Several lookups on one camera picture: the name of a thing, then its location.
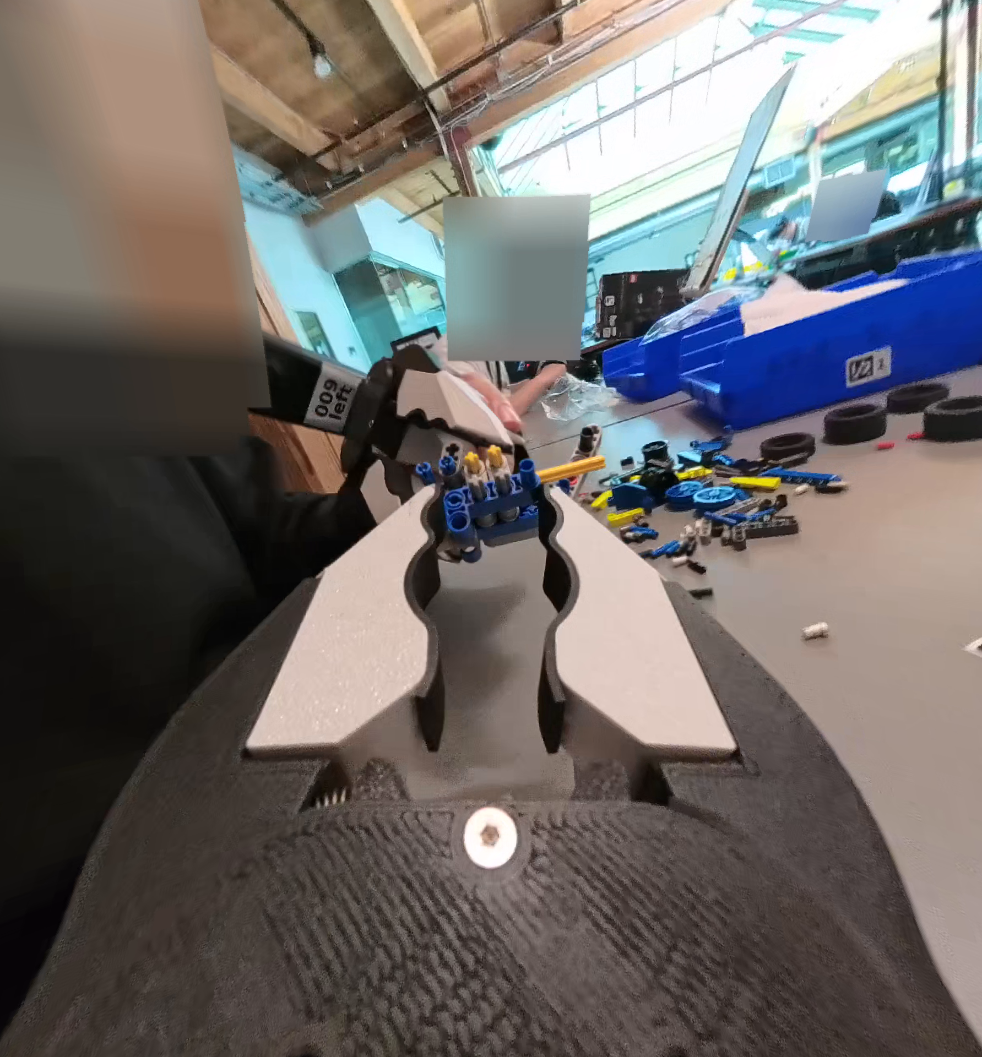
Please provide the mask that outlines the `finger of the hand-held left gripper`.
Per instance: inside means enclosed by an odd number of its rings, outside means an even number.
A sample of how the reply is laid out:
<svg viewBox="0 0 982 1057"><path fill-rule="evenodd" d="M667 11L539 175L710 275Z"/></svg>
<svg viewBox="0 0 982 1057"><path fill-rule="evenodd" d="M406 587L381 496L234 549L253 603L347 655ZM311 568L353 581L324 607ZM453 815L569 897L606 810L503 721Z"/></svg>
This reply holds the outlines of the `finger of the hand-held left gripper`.
<svg viewBox="0 0 982 1057"><path fill-rule="evenodd" d="M447 455L463 460L468 453L483 456L492 446L507 463L524 457L519 435L506 429L470 385L447 372L406 370L395 409L403 427L402 463L437 463Z"/></svg>
<svg viewBox="0 0 982 1057"><path fill-rule="evenodd" d="M436 461L436 442L402 442L397 450L389 451L387 443L376 444L376 456L384 466L386 488L404 503L428 485L418 465Z"/></svg>

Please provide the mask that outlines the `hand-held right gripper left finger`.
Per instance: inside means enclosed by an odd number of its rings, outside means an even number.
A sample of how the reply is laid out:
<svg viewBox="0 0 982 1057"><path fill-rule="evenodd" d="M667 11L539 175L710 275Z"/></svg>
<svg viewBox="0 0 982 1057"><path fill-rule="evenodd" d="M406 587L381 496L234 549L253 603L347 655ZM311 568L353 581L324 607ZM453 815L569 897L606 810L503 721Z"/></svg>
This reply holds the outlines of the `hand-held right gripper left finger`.
<svg viewBox="0 0 982 1057"><path fill-rule="evenodd" d="M441 747L444 680L427 613L441 587L442 493L426 485L316 580L246 740L255 759L353 775Z"/></svg>

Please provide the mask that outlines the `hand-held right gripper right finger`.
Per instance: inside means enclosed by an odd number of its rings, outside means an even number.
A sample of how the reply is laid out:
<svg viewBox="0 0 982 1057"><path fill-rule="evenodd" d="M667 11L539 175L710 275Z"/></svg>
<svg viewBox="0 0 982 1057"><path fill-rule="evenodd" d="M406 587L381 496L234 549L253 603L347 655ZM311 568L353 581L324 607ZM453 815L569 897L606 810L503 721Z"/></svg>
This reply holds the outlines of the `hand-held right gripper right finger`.
<svg viewBox="0 0 982 1057"><path fill-rule="evenodd" d="M554 611L537 690L546 753L618 763L632 786L661 763L734 761L735 734L669 585L572 499L545 488L538 509Z"/></svg>

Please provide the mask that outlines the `blue toy brick engine assembly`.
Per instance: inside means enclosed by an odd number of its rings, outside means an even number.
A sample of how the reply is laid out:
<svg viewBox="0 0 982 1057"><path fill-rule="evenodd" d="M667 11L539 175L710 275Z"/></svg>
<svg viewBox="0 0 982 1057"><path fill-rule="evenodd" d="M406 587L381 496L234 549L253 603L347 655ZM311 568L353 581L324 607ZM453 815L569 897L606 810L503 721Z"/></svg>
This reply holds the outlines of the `blue toy brick engine assembly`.
<svg viewBox="0 0 982 1057"><path fill-rule="evenodd" d="M603 428L586 425L577 437L571 456L572 469L563 467L535 468L529 459L507 463L498 448L486 455L468 453L463 458L465 485L445 492L437 463L418 465L428 485L441 490L444 536L438 557L447 563L477 562L484 548L501 548L536 535L539 525L538 498L554 488L572 499L583 496L586 477L604 463L594 464L601 456Z"/></svg>

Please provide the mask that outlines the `person's left forearm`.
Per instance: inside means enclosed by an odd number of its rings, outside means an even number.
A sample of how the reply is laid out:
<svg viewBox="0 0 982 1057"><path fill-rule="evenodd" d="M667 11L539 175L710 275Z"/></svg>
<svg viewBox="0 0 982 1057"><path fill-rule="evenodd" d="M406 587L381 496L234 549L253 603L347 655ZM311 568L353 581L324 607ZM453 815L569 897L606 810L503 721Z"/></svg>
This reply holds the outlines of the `person's left forearm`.
<svg viewBox="0 0 982 1057"><path fill-rule="evenodd" d="M362 492L288 492L277 456L253 443L214 457L201 476L231 530L258 592L280 600L362 541L376 521Z"/></svg>

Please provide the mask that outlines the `clear plastic bag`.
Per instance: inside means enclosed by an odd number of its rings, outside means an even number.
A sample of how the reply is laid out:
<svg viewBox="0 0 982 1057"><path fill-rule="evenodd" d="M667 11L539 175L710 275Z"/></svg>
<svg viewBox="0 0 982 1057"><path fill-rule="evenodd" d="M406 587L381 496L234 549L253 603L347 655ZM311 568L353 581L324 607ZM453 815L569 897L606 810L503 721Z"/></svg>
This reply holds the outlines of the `clear plastic bag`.
<svg viewBox="0 0 982 1057"><path fill-rule="evenodd" d="M686 301L652 324L641 342L648 344L701 324L721 310L736 309L743 304L751 299L751 294L752 291L747 288L722 288Z"/></svg>
<svg viewBox="0 0 982 1057"><path fill-rule="evenodd" d="M606 385L600 375L583 378L570 372L554 382L539 401L548 419L562 423L599 413L615 407L618 402L619 394Z"/></svg>

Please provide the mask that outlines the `pile of loose toy bricks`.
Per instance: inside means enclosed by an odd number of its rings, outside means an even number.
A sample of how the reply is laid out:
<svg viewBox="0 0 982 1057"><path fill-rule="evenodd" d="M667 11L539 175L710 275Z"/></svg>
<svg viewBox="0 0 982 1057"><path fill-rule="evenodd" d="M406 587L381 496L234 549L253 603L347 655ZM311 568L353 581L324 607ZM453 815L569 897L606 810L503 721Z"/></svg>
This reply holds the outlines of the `pile of loose toy bricks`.
<svg viewBox="0 0 982 1057"><path fill-rule="evenodd" d="M800 532L790 502L802 495L842 495L838 472L802 462L772 465L734 455L731 437L690 442L669 452L666 442L645 445L614 475L577 499L643 562L664 562L696 576L707 574L703 551L714 542L742 552L752 540Z"/></svg>

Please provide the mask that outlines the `blue plastic bin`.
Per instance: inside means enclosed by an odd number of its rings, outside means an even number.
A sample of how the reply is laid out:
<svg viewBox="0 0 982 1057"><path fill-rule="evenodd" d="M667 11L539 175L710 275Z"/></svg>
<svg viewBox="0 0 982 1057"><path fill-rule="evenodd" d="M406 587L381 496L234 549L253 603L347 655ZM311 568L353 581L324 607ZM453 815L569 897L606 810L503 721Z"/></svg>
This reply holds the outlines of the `blue plastic bin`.
<svg viewBox="0 0 982 1057"><path fill-rule="evenodd" d="M683 375L720 361L721 347L744 336L739 308L721 310L701 324L648 344L642 344L641 336L606 349L603 381L631 403L683 391Z"/></svg>
<svg viewBox="0 0 982 1057"><path fill-rule="evenodd" d="M874 394L982 363L982 248L866 271L747 323L751 301L683 333L679 381L734 429Z"/></svg>

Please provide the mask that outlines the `black cardboard box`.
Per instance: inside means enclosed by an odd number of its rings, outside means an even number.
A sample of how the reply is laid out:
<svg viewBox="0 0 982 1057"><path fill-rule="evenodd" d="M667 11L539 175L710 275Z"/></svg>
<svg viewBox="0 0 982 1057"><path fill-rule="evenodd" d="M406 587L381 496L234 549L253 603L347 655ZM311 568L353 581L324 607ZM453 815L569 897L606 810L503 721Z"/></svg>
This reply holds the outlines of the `black cardboard box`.
<svg viewBox="0 0 982 1057"><path fill-rule="evenodd" d="M596 340L641 337L684 304L688 268L603 274L595 300Z"/></svg>

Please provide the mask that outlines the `person's black clothing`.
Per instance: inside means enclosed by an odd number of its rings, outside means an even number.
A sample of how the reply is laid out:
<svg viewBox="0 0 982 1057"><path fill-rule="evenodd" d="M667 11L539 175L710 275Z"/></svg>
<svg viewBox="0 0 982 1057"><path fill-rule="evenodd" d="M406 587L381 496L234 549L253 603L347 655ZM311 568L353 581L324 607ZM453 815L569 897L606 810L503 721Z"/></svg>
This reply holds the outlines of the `person's black clothing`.
<svg viewBox="0 0 982 1057"><path fill-rule="evenodd" d="M0 456L0 1034L140 757L280 601L209 459Z"/></svg>

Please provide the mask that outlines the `white paper sheet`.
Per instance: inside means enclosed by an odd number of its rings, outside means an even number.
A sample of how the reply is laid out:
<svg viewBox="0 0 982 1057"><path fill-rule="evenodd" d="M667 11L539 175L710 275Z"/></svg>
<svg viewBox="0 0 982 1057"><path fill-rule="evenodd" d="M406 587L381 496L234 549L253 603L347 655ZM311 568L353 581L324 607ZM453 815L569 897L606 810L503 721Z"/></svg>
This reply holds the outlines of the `white paper sheet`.
<svg viewBox="0 0 982 1057"><path fill-rule="evenodd" d="M879 297L897 288L905 288L908 279L884 279L871 284L844 291L807 290L790 276L783 275L762 294L762 297L744 302L739 308L744 337L766 333L780 326L841 309L869 298Z"/></svg>

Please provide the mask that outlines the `white leaning board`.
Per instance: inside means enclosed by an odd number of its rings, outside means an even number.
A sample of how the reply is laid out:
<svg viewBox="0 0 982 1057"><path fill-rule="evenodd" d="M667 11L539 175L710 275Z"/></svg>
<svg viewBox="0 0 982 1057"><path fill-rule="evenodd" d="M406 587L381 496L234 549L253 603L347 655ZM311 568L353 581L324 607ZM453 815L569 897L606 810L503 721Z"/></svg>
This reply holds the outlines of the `white leaning board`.
<svg viewBox="0 0 982 1057"><path fill-rule="evenodd" d="M694 255L694 262L688 272L685 284L680 286L684 300L694 300L709 293L721 266L726 248L736 231L742 207L748 198L748 181L768 133L784 100L788 86L794 75L794 67L768 90L751 115L730 170L722 185L716 203L709 228Z"/></svg>

